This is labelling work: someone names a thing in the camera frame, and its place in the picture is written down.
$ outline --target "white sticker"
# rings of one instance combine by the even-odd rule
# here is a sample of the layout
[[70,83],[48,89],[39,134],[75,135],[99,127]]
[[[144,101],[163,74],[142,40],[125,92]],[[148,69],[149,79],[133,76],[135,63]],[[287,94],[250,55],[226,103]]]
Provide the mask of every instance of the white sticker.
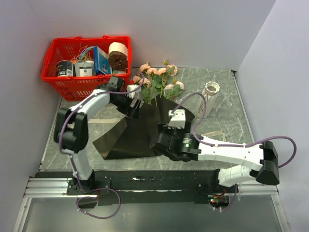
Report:
[[88,69],[80,69],[79,73],[81,76],[92,76],[92,69],[88,68]]
[[72,70],[67,69],[67,75],[68,75],[68,76],[73,76]]

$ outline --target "white vase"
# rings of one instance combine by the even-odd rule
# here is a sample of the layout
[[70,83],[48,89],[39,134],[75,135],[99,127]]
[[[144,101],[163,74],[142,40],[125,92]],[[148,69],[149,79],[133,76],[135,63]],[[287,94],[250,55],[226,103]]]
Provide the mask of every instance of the white vase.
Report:
[[[210,114],[214,106],[214,103],[217,99],[217,93],[219,92],[219,90],[220,86],[218,85],[218,83],[215,83],[213,81],[209,81],[206,83],[205,88],[202,92],[203,96],[206,99],[206,113],[204,118],[206,118]],[[200,98],[197,107],[197,116],[202,117],[203,111],[204,111],[204,101]]]

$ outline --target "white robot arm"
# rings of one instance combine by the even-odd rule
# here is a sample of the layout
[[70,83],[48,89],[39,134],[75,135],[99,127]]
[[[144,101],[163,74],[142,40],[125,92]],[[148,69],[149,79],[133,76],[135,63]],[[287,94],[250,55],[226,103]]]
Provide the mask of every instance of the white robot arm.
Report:
[[[112,77],[107,85],[98,86],[82,102],[70,109],[62,108],[58,111],[54,133],[54,141],[57,143],[59,142],[65,120],[75,111],[62,134],[62,149],[64,149],[66,154],[70,154],[69,159],[73,159],[73,162],[70,163],[75,165],[73,170],[78,172],[84,189],[92,189],[95,179],[94,171],[88,162],[85,150],[86,144],[88,143],[88,120],[109,103],[115,104],[117,110],[128,117],[139,118],[140,100],[135,96],[140,89],[127,95],[117,94],[117,92],[123,91],[124,85],[125,83],[122,79]],[[138,85],[129,85],[126,89],[130,92],[137,87]],[[102,94],[106,91],[113,92],[113,94]],[[77,173],[73,172],[75,182],[77,182],[76,178]]]
[[169,116],[168,124],[158,125],[158,135],[152,140],[151,147],[171,160],[217,160],[236,164],[218,172],[218,184],[225,187],[248,180],[266,185],[279,183],[278,155],[272,142],[252,147],[245,147],[245,144],[242,147],[219,146],[235,144],[199,136],[200,140],[212,145],[202,144],[190,133],[184,110],[170,111]]

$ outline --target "cable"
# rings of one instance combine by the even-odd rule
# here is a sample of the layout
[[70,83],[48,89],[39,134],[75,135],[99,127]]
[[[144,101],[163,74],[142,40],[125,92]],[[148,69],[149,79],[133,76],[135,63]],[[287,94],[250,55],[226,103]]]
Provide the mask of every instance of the cable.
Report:
[[202,144],[205,144],[205,145],[208,145],[208,146],[227,146],[227,147],[245,147],[245,148],[248,148],[248,147],[252,147],[252,146],[261,144],[261,143],[266,142],[266,141],[274,140],[274,139],[287,139],[287,140],[289,140],[289,141],[293,144],[293,148],[294,148],[294,149],[293,149],[293,153],[292,153],[291,157],[290,157],[285,163],[279,165],[279,168],[284,167],[285,165],[289,164],[289,163],[294,159],[294,157],[295,157],[295,155],[296,155],[296,151],[297,151],[297,146],[296,146],[295,141],[294,141],[292,138],[288,137],[288,136],[282,136],[282,135],[279,135],[279,136],[272,136],[272,137],[265,138],[265,139],[262,139],[262,140],[260,140],[260,141],[254,142],[254,143],[252,143],[252,144],[246,144],[246,145],[238,145],[238,144],[217,144],[217,145],[216,145],[216,144],[210,144],[210,143],[207,143],[207,142],[204,142],[204,141],[200,140],[200,139],[197,137],[197,134],[196,134],[195,130],[196,130],[196,127],[197,127],[197,126],[202,122],[202,120],[204,119],[204,115],[205,115],[205,113],[206,113],[206,99],[205,99],[205,97],[203,96],[203,94],[198,93],[198,92],[189,94],[188,96],[186,96],[186,97],[185,97],[185,98],[172,110],[172,113],[173,113],[175,110],[179,109],[179,108],[182,106],[182,104],[185,103],[185,101],[188,100],[188,99],[189,99],[190,97],[192,97],[193,95],[199,95],[199,96],[201,96],[201,97],[202,97],[202,100],[204,101],[204,110],[203,110],[203,114],[202,114],[201,118],[199,119],[199,121],[198,121],[198,122],[193,126],[193,128],[192,128],[192,134],[193,134],[193,136],[195,137],[195,139],[196,139],[198,142],[200,142],[200,143],[202,143]]
[[[98,93],[98,94],[94,94],[94,95],[91,95],[90,97],[88,97],[84,102],[83,104],[87,104],[90,100],[92,100],[94,97],[96,97],[97,95],[101,95],[101,94],[129,94],[129,93],[133,93],[135,91],[137,91],[138,89],[140,89],[142,87],[142,85],[144,84],[144,80],[145,80],[145,76],[143,73],[141,72],[138,72],[142,75],[142,82],[139,84],[139,86],[132,90],[132,91],[129,91],[129,92],[111,92],[111,91],[105,91],[105,92],[101,92],[101,93]],[[119,201],[119,204],[118,204],[118,207],[116,209],[116,211],[111,214],[110,216],[108,217],[98,217],[98,216],[95,216],[91,213],[88,213],[86,211],[84,211],[83,209],[81,209],[79,206],[78,206],[78,203],[79,201],[81,201],[82,199],[89,199],[89,198],[93,198],[93,197],[82,197],[80,198],[77,202],[76,202],[76,205],[77,205],[77,211],[81,211],[83,212],[84,214],[87,214],[93,218],[98,218],[98,219],[108,219],[108,218],[111,218],[113,217],[115,214],[118,213],[119,209],[120,209],[120,205],[121,205],[121,199],[120,199],[120,196],[119,196],[119,193],[117,191],[115,191],[114,189],[111,189],[111,188],[97,188],[97,189],[93,189],[93,190],[86,190],[83,188],[83,185],[81,183],[81,180],[80,180],[80,176],[79,176],[79,173],[77,171],[77,168],[76,168],[76,165],[75,165],[75,162],[73,160],[73,156],[71,155],[71,153],[65,151],[65,150],[62,150],[62,139],[63,139],[63,134],[64,134],[64,131],[65,131],[65,128],[69,122],[69,120],[71,119],[71,117],[77,113],[81,108],[83,107],[83,105],[80,105],[79,107],[77,107],[75,110],[73,110],[69,116],[66,118],[62,128],[61,128],[61,132],[60,132],[60,135],[59,135],[59,150],[62,154],[65,154],[65,155],[68,155],[70,161],[71,161],[71,164],[72,164],[72,167],[73,167],[73,171],[76,173],[76,179],[77,179],[77,182],[78,182],[78,185],[79,185],[79,188],[81,191],[85,192],[85,193],[91,193],[91,192],[94,192],[94,191],[101,191],[101,190],[109,190],[109,191],[112,191],[116,194],[117,198],[118,198],[118,201]]]
[[224,197],[224,195],[227,193],[227,189],[224,191],[224,193],[222,193],[221,195],[219,196],[214,196],[213,198],[216,199],[216,198],[219,198],[219,197]]
[[79,61],[83,61],[83,58],[84,56],[92,49],[94,49],[95,47],[94,46],[91,46],[91,47],[86,47],[80,54],[80,57],[79,57]]
[[236,198],[236,195],[237,195],[237,187],[238,187],[238,185],[237,185],[237,184],[235,184],[235,192],[234,192],[233,199],[230,201],[230,203],[228,204],[228,206],[227,206],[227,207],[225,207],[225,208],[221,209],[222,211],[223,211],[223,210],[228,209],[229,207],[231,207],[231,205],[232,205],[232,204],[233,204],[233,202],[235,201],[235,198]]

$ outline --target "white wall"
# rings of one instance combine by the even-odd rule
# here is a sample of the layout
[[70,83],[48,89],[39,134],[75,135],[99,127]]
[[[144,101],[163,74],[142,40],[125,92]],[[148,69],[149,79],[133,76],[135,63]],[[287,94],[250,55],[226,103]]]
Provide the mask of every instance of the white wall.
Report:
[[59,97],[40,79],[49,40],[26,1],[1,1],[0,31],[0,230],[10,232]]
[[[295,232],[309,231],[309,2],[277,0],[245,60],[237,83],[255,139],[287,135],[296,158],[280,169],[280,197]],[[280,163],[292,152],[276,144]]]
[[238,70],[275,0],[29,0],[50,37],[125,34],[133,66]]

